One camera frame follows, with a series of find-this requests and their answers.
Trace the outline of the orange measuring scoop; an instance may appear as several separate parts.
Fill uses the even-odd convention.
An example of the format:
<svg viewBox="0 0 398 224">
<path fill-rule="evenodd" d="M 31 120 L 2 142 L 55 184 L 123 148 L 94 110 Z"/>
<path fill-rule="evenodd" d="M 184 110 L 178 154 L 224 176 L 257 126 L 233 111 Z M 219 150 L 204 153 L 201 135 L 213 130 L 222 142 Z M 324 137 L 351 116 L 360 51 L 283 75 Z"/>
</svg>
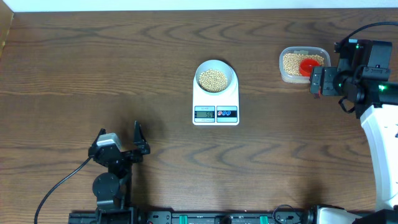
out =
<svg viewBox="0 0 398 224">
<path fill-rule="evenodd" d="M 298 70 L 299 70 L 299 73 L 301 74 L 301 76 L 309 77 L 312 73 L 313 68 L 320 67 L 320 66 L 321 66 L 321 64 L 318 61 L 316 61 L 315 59 L 306 58 L 300 62 Z"/>
</svg>

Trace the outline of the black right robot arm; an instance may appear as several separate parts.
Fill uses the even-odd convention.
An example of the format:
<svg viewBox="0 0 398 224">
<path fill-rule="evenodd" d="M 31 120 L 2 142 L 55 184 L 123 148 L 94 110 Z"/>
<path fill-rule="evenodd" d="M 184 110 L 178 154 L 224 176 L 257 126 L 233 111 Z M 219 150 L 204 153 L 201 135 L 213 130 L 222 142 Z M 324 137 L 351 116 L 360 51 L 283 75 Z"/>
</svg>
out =
<svg viewBox="0 0 398 224">
<path fill-rule="evenodd" d="M 332 205 L 316 205 L 303 223 L 397 223 L 397 84 L 390 82 L 392 43 L 345 39 L 335 43 L 335 67 L 314 67 L 310 92 L 340 96 L 345 113 L 360 120 L 371 152 L 376 208 L 360 216 Z"/>
</svg>

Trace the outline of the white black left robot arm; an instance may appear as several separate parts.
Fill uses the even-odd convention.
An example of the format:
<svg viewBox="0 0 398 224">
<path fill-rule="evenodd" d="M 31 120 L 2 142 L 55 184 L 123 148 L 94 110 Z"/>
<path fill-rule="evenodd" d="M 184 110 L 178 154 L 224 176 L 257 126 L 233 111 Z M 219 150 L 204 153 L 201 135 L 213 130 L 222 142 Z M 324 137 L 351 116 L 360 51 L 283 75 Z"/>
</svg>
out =
<svg viewBox="0 0 398 224">
<path fill-rule="evenodd" d="M 131 205 L 132 165 L 150 154 L 141 124 L 134 123 L 135 148 L 122 151 L 118 135 L 101 129 L 88 150 L 89 158 L 106 167 L 107 172 L 97 176 L 92 185 L 96 197 L 96 223 L 143 223 L 145 216 Z"/>
</svg>

